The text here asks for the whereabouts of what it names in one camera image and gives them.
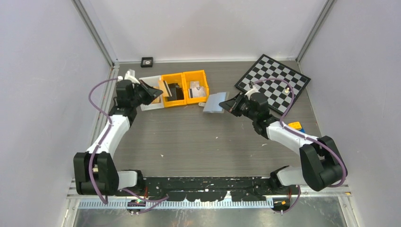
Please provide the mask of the clear plastic card holder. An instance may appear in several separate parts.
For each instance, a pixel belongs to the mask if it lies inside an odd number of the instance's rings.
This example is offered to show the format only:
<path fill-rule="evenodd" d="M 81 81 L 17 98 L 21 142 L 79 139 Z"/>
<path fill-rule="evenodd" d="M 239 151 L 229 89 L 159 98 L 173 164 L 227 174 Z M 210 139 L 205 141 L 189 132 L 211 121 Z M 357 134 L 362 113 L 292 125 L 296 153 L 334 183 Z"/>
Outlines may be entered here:
<path fill-rule="evenodd" d="M 209 95 L 206 102 L 199 102 L 198 106 L 203 108 L 204 113 L 222 114 L 225 110 L 219 105 L 228 99 L 229 92 L 219 92 Z"/>

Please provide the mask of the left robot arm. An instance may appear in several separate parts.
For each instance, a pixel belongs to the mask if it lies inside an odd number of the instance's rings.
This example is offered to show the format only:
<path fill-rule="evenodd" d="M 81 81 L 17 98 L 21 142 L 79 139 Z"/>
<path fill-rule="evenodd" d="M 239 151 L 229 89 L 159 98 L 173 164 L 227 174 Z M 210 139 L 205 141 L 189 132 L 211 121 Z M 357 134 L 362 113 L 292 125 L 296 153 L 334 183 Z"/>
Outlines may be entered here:
<path fill-rule="evenodd" d="M 140 170 L 117 171 L 113 156 L 137 115 L 137 107 L 149 105 L 162 95 L 162 90 L 144 81 L 120 79 L 116 83 L 113 106 L 106 113 L 106 125 L 95 142 L 73 158 L 75 184 L 80 195 L 98 195 L 101 199 L 127 190 L 134 196 L 145 190 Z"/>

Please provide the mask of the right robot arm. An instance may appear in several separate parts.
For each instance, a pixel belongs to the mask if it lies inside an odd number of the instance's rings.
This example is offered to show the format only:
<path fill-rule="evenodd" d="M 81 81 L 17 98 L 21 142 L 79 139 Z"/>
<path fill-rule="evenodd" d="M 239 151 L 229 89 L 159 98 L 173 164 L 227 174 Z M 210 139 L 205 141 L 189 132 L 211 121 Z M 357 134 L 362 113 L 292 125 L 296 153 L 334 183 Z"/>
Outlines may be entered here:
<path fill-rule="evenodd" d="M 282 194 L 290 185 L 307 185 L 318 192 L 344 183 L 348 170 L 334 140 L 329 136 L 311 136 L 289 127 L 270 113 L 264 94 L 241 92 L 220 102 L 219 106 L 234 116 L 249 118 L 257 134 L 299 155 L 300 167 L 285 166 L 271 172 L 270 189 L 274 193 Z"/>

